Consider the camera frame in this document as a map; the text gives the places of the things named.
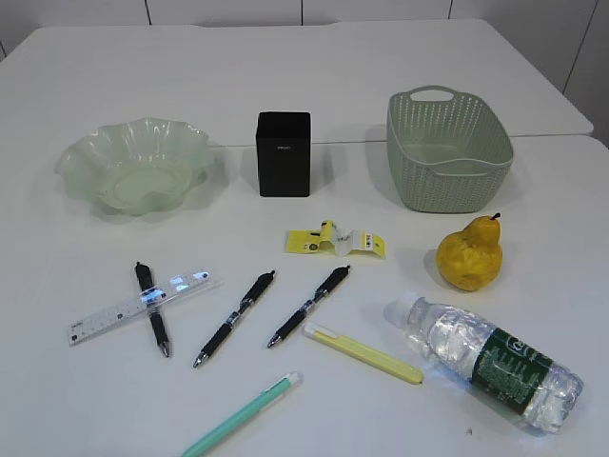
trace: green pen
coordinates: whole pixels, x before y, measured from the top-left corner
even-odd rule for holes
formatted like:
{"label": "green pen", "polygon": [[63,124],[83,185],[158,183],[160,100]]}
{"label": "green pen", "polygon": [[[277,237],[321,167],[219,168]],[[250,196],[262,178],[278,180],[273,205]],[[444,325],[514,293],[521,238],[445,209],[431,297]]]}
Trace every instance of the green pen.
{"label": "green pen", "polygon": [[223,441],[229,434],[248,422],[263,408],[270,405],[274,400],[281,398],[292,387],[296,387],[303,381],[303,375],[298,372],[288,373],[277,381],[258,397],[235,412],[232,416],[214,428],[210,433],[192,445],[182,457],[199,457]]}

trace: table surface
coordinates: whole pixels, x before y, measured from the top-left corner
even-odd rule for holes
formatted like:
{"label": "table surface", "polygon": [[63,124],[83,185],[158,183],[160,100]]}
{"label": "table surface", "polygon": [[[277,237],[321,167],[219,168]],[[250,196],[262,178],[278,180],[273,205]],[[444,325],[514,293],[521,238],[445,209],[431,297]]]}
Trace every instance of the table surface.
{"label": "table surface", "polygon": [[150,115],[248,146],[260,111],[304,110],[313,142],[377,141],[389,97],[430,84],[478,94],[512,136],[592,131],[486,22],[437,20],[40,29],[0,65],[0,134],[44,125],[67,146]]}
{"label": "table surface", "polygon": [[[443,282],[433,259],[443,236],[475,215],[405,209],[384,143],[315,146],[312,194],[302,199],[261,198],[254,149],[216,149],[206,180],[182,207],[139,218],[105,215],[65,196],[52,172],[58,152],[5,154],[0,453],[177,456],[277,377],[300,370],[302,386],[214,455],[592,454],[604,446],[609,404],[609,371],[595,355],[609,320],[609,151],[585,136],[518,138],[514,147],[513,167],[482,212],[502,214],[501,277],[471,294]],[[284,252],[287,230],[315,229],[326,218],[383,236],[387,259]],[[225,283],[165,309],[171,359],[145,318],[69,347],[69,323],[137,292],[136,261],[151,265],[159,282],[213,266]],[[265,348],[328,272],[346,263],[348,279],[311,318],[421,367],[421,386],[300,333]],[[273,268],[276,280],[262,300],[193,370],[199,348]],[[579,374],[586,388],[560,434],[521,431],[412,352],[383,318],[407,290],[470,308]]]}

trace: yellow pear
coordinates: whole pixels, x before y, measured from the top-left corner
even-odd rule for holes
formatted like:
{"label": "yellow pear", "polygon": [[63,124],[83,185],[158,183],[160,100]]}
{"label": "yellow pear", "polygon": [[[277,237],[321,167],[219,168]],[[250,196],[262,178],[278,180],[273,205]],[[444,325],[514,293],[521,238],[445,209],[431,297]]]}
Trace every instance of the yellow pear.
{"label": "yellow pear", "polygon": [[464,230],[442,240],[436,264],[446,281],[474,291],[493,281],[501,270],[499,213],[474,219]]}

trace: black container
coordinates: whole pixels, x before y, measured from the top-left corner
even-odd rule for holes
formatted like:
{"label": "black container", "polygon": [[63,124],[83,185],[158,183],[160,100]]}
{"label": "black container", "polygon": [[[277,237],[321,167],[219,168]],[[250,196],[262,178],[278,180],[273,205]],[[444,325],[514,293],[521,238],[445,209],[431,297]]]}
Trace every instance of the black container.
{"label": "black container", "polygon": [[263,197],[308,197],[311,175],[311,114],[258,114],[258,182]]}

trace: ruler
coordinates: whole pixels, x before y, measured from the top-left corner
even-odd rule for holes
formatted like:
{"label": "ruler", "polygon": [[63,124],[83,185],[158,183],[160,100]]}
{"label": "ruler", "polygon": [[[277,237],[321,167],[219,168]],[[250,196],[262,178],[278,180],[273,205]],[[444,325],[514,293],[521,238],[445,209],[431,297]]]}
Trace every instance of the ruler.
{"label": "ruler", "polygon": [[168,302],[178,301],[194,292],[215,288],[220,284],[222,281],[208,269],[197,269],[187,274],[174,276],[167,282],[149,288],[120,305],[103,309],[70,324],[68,327],[69,345],[75,346],[93,336],[117,328],[147,310],[158,308]]}

